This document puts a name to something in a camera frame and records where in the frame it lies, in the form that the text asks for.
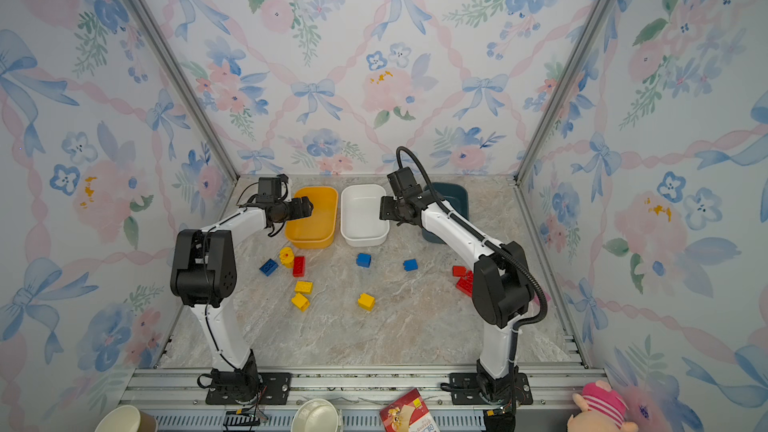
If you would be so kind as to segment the yellow plastic bin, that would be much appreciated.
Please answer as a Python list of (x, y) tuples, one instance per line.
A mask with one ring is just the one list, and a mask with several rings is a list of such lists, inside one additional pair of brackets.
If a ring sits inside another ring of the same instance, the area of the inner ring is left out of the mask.
[(325, 249), (334, 240), (339, 193), (329, 186), (300, 188), (295, 198), (308, 198), (313, 205), (310, 217), (290, 221), (285, 228), (286, 239), (299, 249)]

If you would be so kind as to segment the yellow round lego piece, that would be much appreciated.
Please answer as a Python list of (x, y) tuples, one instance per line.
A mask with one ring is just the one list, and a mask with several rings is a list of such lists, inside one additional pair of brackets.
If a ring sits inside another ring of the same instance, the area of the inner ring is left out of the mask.
[(291, 247), (283, 247), (279, 252), (280, 263), (288, 268), (292, 269), (295, 260), (295, 254)]

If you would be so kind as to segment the white plastic bin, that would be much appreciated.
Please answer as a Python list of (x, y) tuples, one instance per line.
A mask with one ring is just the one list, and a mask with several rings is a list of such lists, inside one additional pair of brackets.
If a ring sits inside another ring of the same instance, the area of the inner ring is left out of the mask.
[(382, 245), (390, 231), (388, 221), (379, 218), (385, 189), (377, 184), (346, 187), (341, 194), (341, 235), (351, 247)]

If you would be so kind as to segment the dark teal plastic bin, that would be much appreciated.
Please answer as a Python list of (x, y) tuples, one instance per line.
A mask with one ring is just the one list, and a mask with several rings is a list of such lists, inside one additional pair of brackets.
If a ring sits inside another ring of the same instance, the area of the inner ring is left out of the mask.
[(434, 182), (433, 185), (456, 212), (469, 218), (469, 194), (463, 186), (448, 182)]

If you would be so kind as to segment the small red lego brick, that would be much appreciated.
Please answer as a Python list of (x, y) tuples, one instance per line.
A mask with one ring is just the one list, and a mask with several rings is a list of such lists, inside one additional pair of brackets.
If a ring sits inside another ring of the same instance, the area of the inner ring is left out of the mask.
[(464, 277), (468, 273), (468, 270), (466, 267), (463, 266), (454, 266), (452, 268), (452, 274), (454, 277)]

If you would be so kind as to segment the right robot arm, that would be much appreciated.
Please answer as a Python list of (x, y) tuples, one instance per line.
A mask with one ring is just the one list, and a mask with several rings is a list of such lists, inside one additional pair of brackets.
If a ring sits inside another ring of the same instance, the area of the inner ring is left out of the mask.
[(395, 187), (383, 197), (380, 218), (439, 237), (471, 270), (472, 302), (485, 322), (477, 361), (479, 395), (491, 404), (512, 402), (520, 329), (548, 315), (546, 294), (530, 272), (523, 248), (485, 234), (440, 195), (419, 185)]

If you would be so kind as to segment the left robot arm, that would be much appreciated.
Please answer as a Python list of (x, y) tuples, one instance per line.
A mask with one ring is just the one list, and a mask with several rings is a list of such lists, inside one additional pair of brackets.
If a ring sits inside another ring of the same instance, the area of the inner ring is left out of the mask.
[(238, 280), (236, 245), (276, 224), (308, 218), (312, 212), (307, 197), (246, 204), (216, 224), (178, 233), (170, 289), (197, 318), (213, 357), (211, 371), (198, 380), (198, 386), (208, 391), (207, 403), (250, 404), (265, 389), (231, 298)]

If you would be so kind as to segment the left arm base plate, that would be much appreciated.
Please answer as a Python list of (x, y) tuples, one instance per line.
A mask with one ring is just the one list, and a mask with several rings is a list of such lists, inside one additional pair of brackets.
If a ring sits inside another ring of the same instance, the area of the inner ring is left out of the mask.
[(287, 372), (253, 376), (213, 369), (198, 377), (198, 386), (207, 391), (206, 405), (286, 405), (291, 379)]

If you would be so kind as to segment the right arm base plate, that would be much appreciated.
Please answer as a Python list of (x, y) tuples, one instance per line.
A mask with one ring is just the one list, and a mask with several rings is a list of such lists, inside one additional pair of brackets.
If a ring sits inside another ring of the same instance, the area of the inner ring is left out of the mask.
[(440, 389), (449, 393), (453, 405), (517, 407), (533, 404), (528, 377), (517, 369), (500, 379), (480, 372), (451, 373), (448, 381), (440, 384)]

